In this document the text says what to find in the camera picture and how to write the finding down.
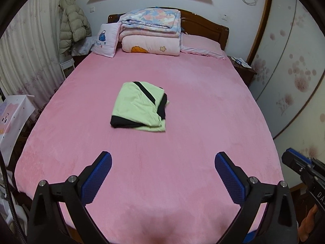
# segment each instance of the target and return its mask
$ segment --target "white curtain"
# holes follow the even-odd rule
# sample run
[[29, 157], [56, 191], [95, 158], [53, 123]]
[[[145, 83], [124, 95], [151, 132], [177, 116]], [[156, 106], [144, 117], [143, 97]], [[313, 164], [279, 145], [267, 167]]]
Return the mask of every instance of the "white curtain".
[[59, 63], [59, 0], [28, 0], [0, 39], [4, 95], [34, 95], [35, 112], [48, 103], [64, 77]]

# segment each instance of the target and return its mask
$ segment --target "pink pillow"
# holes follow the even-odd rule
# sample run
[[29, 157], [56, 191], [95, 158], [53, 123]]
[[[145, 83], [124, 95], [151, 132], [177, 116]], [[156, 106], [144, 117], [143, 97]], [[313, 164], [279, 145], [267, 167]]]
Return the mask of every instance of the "pink pillow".
[[119, 41], [121, 23], [102, 24], [93, 52], [113, 58]]
[[224, 52], [218, 42], [205, 37], [183, 33], [181, 34], [181, 52], [225, 59]]

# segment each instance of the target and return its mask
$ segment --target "paper on nightstand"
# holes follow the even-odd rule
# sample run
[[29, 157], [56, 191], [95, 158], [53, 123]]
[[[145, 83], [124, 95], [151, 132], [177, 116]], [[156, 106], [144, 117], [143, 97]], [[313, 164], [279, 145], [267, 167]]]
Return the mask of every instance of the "paper on nightstand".
[[234, 61], [236, 61], [238, 64], [242, 65], [243, 67], [245, 68], [250, 68], [251, 69], [251, 66], [249, 66], [247, 64], [246, 61], [244, 61], [242, 58], [235, 58], [235, 57], [231, 57]]

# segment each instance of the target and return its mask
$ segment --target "pink blanket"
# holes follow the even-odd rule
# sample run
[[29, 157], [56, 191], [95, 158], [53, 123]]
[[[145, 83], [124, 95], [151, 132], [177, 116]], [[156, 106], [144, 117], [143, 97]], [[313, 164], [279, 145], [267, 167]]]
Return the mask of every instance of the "pink blanket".
[[[110, 126], [121, 86], [131, 81], [165, 89], [165, 133]], [[215, 170], [219, 151], [248, 176], [283, 179], [264, 117], [228, 59], [90, 54], [30, 134], [15, 171], [18, 189], [32, 198], [40, 180], [78, 175], [102, 151], [113, 166], [87, 210], [112, 243], [216, 243], [239, 210]]]

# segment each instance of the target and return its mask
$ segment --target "beige down jacket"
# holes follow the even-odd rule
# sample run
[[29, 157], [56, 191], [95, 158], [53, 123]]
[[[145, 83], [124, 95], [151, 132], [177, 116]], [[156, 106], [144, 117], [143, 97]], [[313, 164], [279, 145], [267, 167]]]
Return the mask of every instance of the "beige down jacket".
[[71, 48], [72, 42], [91, 37], [91, 28], [87, 17], [76, 5], [75, 0], [60, 0], [59, 5], [63, 9], [59, 52], [63, 54]]

